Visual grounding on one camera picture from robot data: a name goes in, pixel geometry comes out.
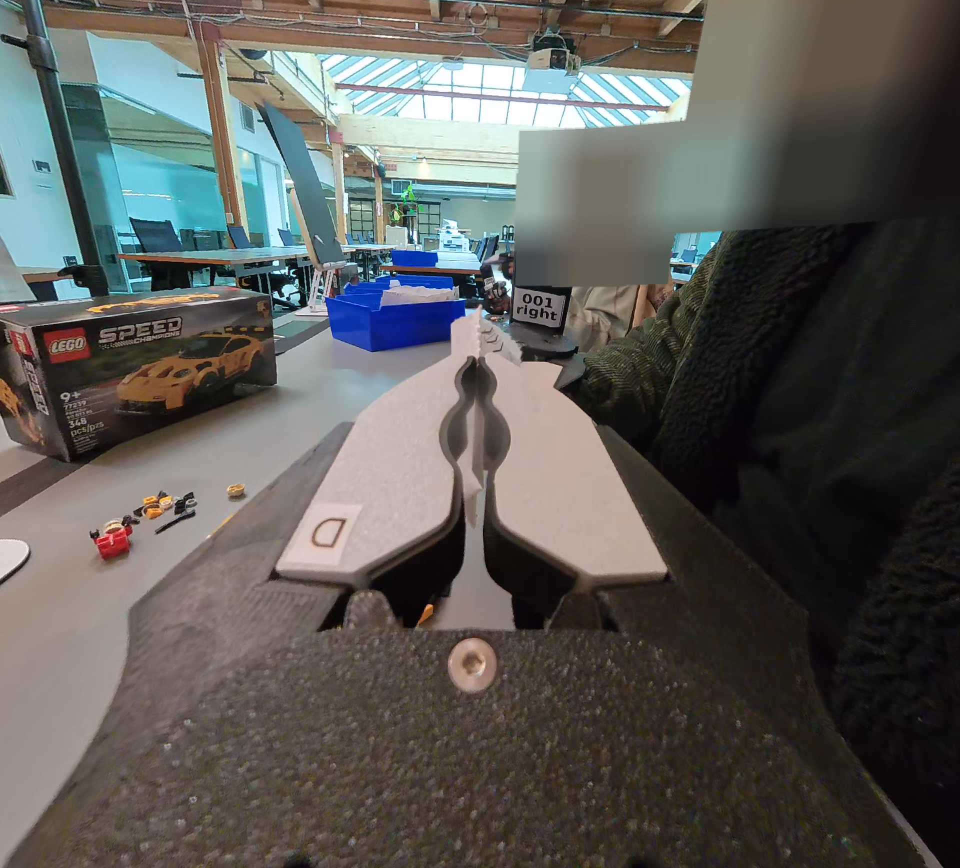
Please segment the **black lego set box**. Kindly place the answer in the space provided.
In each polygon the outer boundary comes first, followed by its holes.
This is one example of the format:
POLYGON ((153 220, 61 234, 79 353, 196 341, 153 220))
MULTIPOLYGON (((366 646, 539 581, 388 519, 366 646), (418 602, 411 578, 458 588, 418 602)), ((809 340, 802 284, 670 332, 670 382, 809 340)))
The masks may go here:
POLYGON ((13 442, 74 462, 277 382, 272 304, 234 286, 2 306, 13 442))

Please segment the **black pole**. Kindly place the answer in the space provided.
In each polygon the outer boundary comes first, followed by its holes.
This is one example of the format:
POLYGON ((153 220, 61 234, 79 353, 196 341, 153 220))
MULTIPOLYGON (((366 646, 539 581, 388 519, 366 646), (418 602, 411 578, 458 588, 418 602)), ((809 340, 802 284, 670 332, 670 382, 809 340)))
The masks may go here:
POLYGON ((59 78, 54 46, 44 18, 42 0, 20 0, 27 29, 26 50, 39 84, 54 142, 55 154, 73 221, 81 262, 72 269, 74 281, 93 297, 109 294, 109 284, 99 252, 83 189, 66 102, 59 78))

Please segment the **black flag panel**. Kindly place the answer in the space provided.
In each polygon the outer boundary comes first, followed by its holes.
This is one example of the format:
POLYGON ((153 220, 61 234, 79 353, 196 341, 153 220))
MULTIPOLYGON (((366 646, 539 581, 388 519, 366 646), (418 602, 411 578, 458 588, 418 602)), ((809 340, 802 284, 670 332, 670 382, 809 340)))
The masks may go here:
POLYGON ((346 260, 328 200, 301 128, 269 104, 259 105, 258 111, 293 180, 294 212, 311 262, 319 270, 344 265, 346 260))

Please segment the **dark office chair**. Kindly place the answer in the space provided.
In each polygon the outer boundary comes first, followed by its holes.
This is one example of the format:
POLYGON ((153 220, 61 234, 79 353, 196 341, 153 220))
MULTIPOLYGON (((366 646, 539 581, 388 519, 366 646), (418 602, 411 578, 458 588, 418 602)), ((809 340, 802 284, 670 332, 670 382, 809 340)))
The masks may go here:
POLYGON ((129 218, 141 254, 181 254, 184 246, 169 220, 129 218))

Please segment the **long office desk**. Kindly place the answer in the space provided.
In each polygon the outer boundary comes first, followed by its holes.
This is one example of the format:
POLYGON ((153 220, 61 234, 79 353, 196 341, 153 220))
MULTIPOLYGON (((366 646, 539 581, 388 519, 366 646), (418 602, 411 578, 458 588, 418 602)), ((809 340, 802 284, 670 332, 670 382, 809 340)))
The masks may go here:
POLYGON ((227 269, 234 276, 234 285, 242 286, 249 277, 269 276, 286 266, 296 271, 311 267, 305 246, 260 249, 180 250, 158 252, 122 252, 117 258, 123 262, 147 265, 151 276, 151 290, 167 291, 190 286, 191 273, 209 272, 209 285, 215 284, 218 268, 227 269))

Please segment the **cluster of tiny lego parts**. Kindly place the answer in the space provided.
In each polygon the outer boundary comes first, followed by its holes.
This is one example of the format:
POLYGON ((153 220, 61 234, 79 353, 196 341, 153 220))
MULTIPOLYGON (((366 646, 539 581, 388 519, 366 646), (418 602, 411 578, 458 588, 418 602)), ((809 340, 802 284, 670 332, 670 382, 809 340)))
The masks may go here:
POLYGON ((158 522, 154 533, 159 535, 174 526, 194 519, 197 506, 197 498, 192 490, 177 496, 160 490, 157 494, 143 498, 142 503, 131 513, 129 522, 132 525, 158 522))

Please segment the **white easel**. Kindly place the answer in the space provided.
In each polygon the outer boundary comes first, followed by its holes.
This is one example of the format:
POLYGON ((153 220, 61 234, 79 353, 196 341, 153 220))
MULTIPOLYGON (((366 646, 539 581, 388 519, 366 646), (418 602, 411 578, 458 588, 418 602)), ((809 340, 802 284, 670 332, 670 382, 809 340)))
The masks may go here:
POLYGON ((328 300, 340 291, 343 280, 351 283, 358 276, 359 269, 354 262, 329 262, 315 266, 306 305, 299 314, 304 317, 328 317, 328 300))

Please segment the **white papers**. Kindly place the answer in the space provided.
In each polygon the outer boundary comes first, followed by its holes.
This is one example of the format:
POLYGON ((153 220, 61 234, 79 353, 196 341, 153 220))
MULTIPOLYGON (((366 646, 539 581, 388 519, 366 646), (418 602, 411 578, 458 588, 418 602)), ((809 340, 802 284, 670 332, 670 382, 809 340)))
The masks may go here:
POLYGON ((395 307, 412 307, 454 302, 460 299, 455 288, 431 287, 424 285, 391 284, 380 298, 382 310, 395 307))

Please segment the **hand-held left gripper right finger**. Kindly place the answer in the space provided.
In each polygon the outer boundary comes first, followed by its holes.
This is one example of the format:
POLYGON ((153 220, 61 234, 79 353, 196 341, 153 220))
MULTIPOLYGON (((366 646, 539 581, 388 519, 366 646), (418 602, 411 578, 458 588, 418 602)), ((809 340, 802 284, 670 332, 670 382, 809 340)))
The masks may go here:
POLYGON ((592 419, 554 388, 491 392, 486 569, 549 621, 570 594, 659 584, 668 568, 592 419))

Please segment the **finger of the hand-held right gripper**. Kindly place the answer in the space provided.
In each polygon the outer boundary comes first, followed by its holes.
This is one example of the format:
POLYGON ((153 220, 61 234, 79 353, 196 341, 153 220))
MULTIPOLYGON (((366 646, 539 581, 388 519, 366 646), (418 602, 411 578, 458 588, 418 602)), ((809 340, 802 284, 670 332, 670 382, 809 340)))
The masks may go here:
POLYGON ((486 392, 548 391, 562 368, 553 362, 523 360, 526 348, 509 330, 484 325, 484 390, 486 392))

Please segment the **white ceiling projector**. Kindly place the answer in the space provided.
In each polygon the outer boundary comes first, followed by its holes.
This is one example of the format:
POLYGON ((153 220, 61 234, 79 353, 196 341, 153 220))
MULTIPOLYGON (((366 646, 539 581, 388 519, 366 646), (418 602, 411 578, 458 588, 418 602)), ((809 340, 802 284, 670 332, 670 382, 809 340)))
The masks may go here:
POLYGON ((534 34, 526 66, 527 70, 576 75, 581 70, 582 58, 577 54, 577 45, 572 36, 534 34))

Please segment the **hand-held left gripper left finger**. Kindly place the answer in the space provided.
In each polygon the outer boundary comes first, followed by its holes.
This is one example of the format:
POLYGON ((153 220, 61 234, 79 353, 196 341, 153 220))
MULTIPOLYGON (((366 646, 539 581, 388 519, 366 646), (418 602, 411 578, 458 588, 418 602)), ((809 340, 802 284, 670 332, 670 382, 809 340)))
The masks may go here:
POLYGON ((474 403, 473 354, 450 354, 367 406, 275 565, 280 578, 373 589, 415 626, 465 554, 457 460, 474 403))

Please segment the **white paper bag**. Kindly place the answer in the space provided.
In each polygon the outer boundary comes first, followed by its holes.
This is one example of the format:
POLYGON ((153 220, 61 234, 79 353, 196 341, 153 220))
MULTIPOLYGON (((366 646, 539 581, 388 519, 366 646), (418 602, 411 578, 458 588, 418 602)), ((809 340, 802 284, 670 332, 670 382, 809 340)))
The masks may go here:
POLYGON ((452 323, 451 355, 465 358, 458 381, 463 411, 456 416, 451 428, 451 451, 457 454, 455 464, 461 482, 465 522, 468 527, 476 527, 481 514, 478 502, 486 476, 486 404, 494 390, 484 358, 499 357, 519 367, 522 349, 510 334, 476 309, 452 323))

